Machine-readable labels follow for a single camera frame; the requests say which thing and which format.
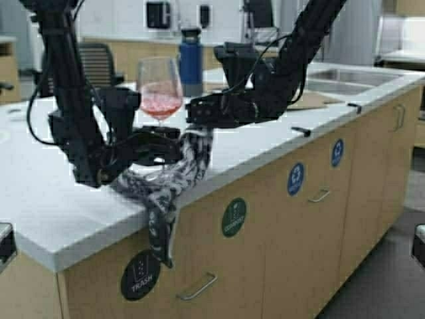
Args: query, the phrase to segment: office chair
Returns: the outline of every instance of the office chair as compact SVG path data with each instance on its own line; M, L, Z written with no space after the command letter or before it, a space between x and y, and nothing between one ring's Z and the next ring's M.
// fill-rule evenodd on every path
M84 72L95 88L113 87L124 82L124 75L121 72L115 72L114 58L107 45L104 43L80 43L78 46ZM37 85L41 79L41 72L33 71L33 75ZM54 83L51 76L40 89L41 98L49 96L54 96Z

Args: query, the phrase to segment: metal handle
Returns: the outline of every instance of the metal handle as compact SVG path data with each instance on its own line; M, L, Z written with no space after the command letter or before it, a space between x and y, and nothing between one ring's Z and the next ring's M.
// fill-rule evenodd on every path
M399 129L403 128L404 126L404 120L406 119L406 106L404 104L399 105L402 109L402 116L401 116L401 124Z
M399 104L395 106L394 109L397 110L398 112L398 118L397 118L396 127L392 131L397 132L403 126L403 123L401 123L400 120L404 121L404 107L401 104Z
M321 193L324 193L320 198L318 199L309 199L308 201L310 203L320 203L321 201L323 201L326 197L328 197L331 194L331 191L324 188L320 190Z
M207 288L209 288L212 284L214 284L218 279L218 276L216 276L215 274L211 274L210 272L207 272L207 276L210 278L210 280L208 280L208 282L204 286L202 286L201 289L199 289L198 291L188 296L178 294L177 298L182 301L191 301L195 299L197 296L199 296L200 294L202 294Z

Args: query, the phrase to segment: cable clip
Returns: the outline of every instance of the cable clip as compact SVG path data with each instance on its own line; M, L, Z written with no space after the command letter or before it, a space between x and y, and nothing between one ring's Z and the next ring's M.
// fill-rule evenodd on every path
M357 115L360 115L363 112L363 107L361 105L358 105L356 103L348 103L347 106L351 108L357 108Z
M309 138L311 136L311 130L308 130L307 128L298 128L298 127L293 127L291 128L293 131L297 131L297 132L301 132L302 134L304 134L305 138Z

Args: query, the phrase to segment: black and white patterned cloth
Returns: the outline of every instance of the black and white patterned cloth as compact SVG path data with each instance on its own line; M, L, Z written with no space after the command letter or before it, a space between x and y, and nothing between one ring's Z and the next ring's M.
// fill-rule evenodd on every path
M176 198L204 178L211 160L212 142L212 130L189 127L181 136L181 161L155 175L144 176L129 169L111 184L119 194L145 206L152 253L169 268L173 267L173 238L178 219Z

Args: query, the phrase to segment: blue water bottle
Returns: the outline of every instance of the blue water bottle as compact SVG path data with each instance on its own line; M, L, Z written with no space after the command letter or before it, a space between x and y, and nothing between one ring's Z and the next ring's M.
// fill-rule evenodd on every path
M203 93L203 46L200 40L201 29L183 29L180 44L180 77L183 94L186 97L200 96Z

